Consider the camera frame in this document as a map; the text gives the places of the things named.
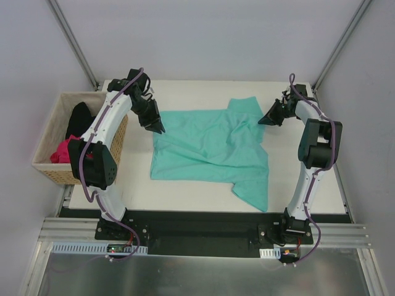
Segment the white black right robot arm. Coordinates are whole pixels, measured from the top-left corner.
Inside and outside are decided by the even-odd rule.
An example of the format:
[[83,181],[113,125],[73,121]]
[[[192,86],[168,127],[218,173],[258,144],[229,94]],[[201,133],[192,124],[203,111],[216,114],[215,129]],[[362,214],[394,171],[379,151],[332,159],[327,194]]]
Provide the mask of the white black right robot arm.
[[265,231],[265,239],[280,246],[296,244],[311,232],[311,205],[323,175],[337,161],[343,130],[341,122],[329,119],[316,100],[307,96],[305,85],[294,83],[282,92],[281,99],[275,100],[258,124],[281,126],[285,119],[293,117],[304,124],[297,151],[300,174],[279,222]]

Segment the teal t shirt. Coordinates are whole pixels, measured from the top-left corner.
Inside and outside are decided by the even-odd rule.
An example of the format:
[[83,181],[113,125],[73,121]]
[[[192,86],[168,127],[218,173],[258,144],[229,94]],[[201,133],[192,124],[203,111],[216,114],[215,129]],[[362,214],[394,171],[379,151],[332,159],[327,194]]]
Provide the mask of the teal t shirt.
[[268,154],[256,97],[230,99],[226,109],[165,111],[154,134],[150,177],[232,184],[232,193],[268,210]]

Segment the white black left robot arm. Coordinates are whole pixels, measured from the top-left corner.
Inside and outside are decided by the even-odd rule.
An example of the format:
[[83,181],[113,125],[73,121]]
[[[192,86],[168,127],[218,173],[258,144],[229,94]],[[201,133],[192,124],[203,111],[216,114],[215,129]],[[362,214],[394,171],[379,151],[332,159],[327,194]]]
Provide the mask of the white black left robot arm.
[[99,205],[99,228],[118,240],[136,239],[138,235],[124,220],[127,210],[115,187],[118,165],[110,147],[129,111],[137,115],[145,130],[165,133],[150,89],[151,80],[143,68],[131,69],[126,78],[113,79],[92,124],[78,139],[69,140],[67,146],[74,178],[80,181],[86,200]]

